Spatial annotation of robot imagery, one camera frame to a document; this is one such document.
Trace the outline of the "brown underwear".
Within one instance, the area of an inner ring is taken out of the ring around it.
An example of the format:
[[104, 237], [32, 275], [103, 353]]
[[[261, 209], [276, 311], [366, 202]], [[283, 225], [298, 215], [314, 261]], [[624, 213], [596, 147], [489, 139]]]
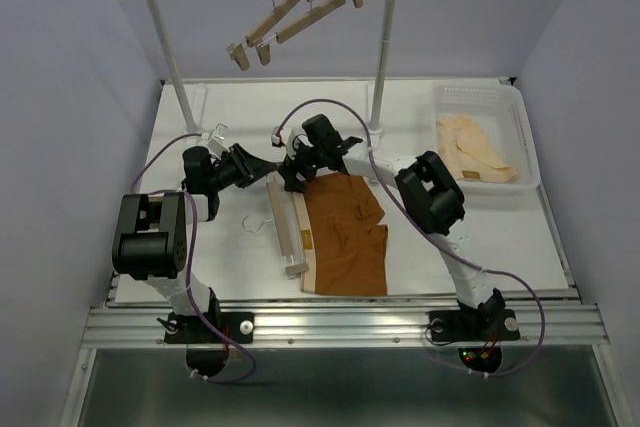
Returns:
[[333, 173], [294, 196], [303, 246], [312, 255], [301, 290], [323, 296], [385, 296], [385, 212], [361, 176]]

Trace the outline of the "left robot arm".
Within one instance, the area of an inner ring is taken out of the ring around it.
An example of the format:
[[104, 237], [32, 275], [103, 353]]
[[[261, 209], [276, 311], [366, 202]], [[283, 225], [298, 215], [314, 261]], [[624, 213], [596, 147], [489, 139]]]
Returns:
[[[238, 144], [219, 156], [204, 146], [190, 147], [182, 159], [182, 190], [122, 198], [112, 265], [117, 273], [154, 288], [170, 304], [172, 315], [161, 323], [167, 333], [193, 333], [210, 341], [224, 331], [224, 323], [215, 293], [192, 273], [197, 223], [215, 219], [220, 192], [230, 186], [249, 187], [276, 171], [277, 164]], [[196, 195], [206, 198], [201, 217]]]

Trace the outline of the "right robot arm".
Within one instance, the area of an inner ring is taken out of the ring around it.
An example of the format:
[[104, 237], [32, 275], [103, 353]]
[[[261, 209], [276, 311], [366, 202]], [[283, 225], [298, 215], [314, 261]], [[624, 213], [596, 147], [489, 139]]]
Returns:
[[377, 161], [367, 140], [342, 138], [324, 114], [311, 117], [299, 129], [276, 127], [271, 142], [286, 149], [279, 172], [288, 191], [302, 192], [304, 183], [321, 169], [395, 188], [406, 217], [440, 251], [454, 283], [463, 331], [482, 337], [496, 327], [504, 298], [487, 273], [464, 258], [471, 250], [463, 225], [464, 194], [438, 154], [427, 151], [409, 164], [393, 156]]

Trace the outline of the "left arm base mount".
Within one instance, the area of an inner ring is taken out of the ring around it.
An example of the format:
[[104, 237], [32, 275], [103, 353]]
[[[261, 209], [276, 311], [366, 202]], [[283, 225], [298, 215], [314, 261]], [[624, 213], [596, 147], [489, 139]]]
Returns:
[[[186, 348], [185, 364], [190, 376], [206, 382], [229, 384], [252, 375], [256, 370], [256, 359], [247, 346], [253, 343], [255, 315], [240, 311], [223, 312], [217, 320], [209, 314], [204, 317], [206, 322], [198, 316], [175, 313], [156, 318], [164, 329], [163, 342]], [[248, 372], [224, 374], [235, 353], [248, 358]]]

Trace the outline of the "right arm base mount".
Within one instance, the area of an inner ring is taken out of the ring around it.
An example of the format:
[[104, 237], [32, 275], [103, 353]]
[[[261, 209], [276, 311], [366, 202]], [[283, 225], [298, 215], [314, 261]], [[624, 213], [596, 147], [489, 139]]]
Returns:
[[482, 326], [472, 314], [461, 310], [432, 310], [427, 313], [425, 337], [436, 347], [456, 346], [463, 366], [472, 371], [495, 374], [501, 367], [502, 342], [521, 338], [515, 312], [502, 310]]

